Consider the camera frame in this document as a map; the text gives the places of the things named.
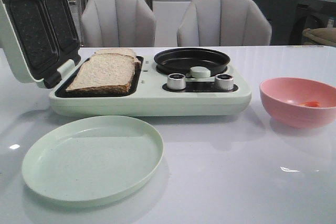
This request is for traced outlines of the black round frying pan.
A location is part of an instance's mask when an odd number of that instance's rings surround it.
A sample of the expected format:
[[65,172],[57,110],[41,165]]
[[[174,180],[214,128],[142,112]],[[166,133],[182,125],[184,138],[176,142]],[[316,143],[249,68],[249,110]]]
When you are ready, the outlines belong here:
[[164,74],[189,74],[192,67],[205,67],[215,76],[226,70],[230,57],[212,49],[174,48],[159,52],[154,61],[157,71]]

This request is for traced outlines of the orange shrimp piece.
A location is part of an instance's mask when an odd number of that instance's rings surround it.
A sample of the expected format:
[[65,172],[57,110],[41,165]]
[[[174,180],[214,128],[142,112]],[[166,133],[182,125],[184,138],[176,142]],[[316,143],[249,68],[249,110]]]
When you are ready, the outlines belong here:
[[318,101],[308,101],[299,104],[300,106],[310,107],[310,108],[320,108],[321,104]]

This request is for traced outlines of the grey upholstered chair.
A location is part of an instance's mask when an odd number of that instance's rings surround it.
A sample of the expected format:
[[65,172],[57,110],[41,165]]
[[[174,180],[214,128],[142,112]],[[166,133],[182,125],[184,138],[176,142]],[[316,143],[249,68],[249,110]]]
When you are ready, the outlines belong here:
[[253,0],[193,0],[177,29],[177,45],[268,46],[272,27]]
[[153,47],[156,19],[145,0],[88,0],[81,16],[86,47]]

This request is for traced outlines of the mint green round plate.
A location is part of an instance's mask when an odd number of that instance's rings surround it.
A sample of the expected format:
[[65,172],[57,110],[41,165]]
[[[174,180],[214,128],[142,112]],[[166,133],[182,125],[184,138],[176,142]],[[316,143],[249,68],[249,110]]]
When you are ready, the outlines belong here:
[[41,198],[86,208],[120,200],[153,176],[164,152],[160,133],[126,116],[95,116],[47,133],[26,153],[22,176]]

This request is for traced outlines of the white bread slice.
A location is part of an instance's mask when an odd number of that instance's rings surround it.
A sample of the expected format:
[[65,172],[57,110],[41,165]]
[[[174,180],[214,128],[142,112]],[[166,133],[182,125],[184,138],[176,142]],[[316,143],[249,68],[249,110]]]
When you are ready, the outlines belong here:
[[130,48],[102,48],[97,50],[94,55],[101,55],[101,54],[121,54],[121,55],[128,55],[134,58],[135,69],[140,70],[142,67],[141,61],[136,57],[136,52]]
[[93,55],[81,65],[66,91],[93,94],[127,93],[131,88],[137,63],[137,58],[128,55]]

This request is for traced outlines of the mint green breakfast maker lid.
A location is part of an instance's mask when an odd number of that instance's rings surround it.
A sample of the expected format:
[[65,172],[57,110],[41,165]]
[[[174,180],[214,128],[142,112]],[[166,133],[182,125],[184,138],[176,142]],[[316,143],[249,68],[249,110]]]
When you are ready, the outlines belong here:
[[15,78],[53,88],[80,62],[67,0],[1,0],[1,45]]

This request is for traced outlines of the mint green breakfast maker base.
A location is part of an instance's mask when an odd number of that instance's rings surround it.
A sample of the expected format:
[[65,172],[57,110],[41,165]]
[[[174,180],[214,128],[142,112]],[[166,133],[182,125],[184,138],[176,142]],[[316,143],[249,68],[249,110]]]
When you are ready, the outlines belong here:
[[66,87],[77,75],[72,71],[50,93],[52,109],[61,115],[88,117],[96,115],[192,116],[231,115],[247,108],[251,88],[243,77],[228,65],[224,74],[233,77],[232,90],[214,87],[215,78],[187,79],[184,90],[169,90],[167,76],[157,71],[153,56],[144,55],[141,70],[134,76],[129,94],[71,97]]

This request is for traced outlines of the right silver control knob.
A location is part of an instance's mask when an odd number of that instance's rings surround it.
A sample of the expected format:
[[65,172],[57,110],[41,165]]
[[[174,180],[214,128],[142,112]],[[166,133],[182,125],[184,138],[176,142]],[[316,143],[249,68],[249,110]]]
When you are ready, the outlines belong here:
[[229,74],[217,74],[215,76],[214,86],[218,90],[229,91],[234,88],[234,78]]

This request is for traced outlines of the pink plastic bowl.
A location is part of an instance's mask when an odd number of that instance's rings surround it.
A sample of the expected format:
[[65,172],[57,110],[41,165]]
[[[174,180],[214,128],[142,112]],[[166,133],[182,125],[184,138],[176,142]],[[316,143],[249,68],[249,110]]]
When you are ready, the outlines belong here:
[[[335,120],[335,87],[295,77],[277,77],[263,81],[261,102],[267,113],[286,125],[299,129],[323,127]],[[320,108],[300,106],[318,101]]]

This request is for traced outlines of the left silver control knob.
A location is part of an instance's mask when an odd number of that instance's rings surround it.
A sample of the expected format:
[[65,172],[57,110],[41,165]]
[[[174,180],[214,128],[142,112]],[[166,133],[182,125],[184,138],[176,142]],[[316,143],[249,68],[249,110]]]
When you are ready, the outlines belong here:
[[186,88],[186,76],[181,73],[169,74],[166,84],[171,90],[183,90]]

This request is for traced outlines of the silver control knob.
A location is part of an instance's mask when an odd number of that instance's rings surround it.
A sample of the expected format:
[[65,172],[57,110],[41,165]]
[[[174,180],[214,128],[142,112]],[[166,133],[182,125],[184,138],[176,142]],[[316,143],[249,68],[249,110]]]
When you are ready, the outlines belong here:
[[229,91],[234,88],[234,78],[229,74],[217,74],[215,76],[214,86],[218,90]]
[[166,84],[171,90],[183,90],[186,88],[186,76],[181,73],[169,74]]

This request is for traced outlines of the right grey upholstered chair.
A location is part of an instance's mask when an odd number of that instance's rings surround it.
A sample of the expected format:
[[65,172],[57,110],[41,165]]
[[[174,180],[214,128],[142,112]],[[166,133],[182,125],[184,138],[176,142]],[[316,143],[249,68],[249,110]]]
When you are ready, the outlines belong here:
[[272,27],[253,0],[193,0],[177,29],[177,45],[268,46]]

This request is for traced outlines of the left grey upholstered chair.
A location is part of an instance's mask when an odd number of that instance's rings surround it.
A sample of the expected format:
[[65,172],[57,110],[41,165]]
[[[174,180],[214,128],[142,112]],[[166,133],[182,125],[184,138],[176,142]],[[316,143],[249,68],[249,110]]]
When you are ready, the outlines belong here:
[[86,47],[153,47],[156,19],[145,0],[88,0],[81,16]]

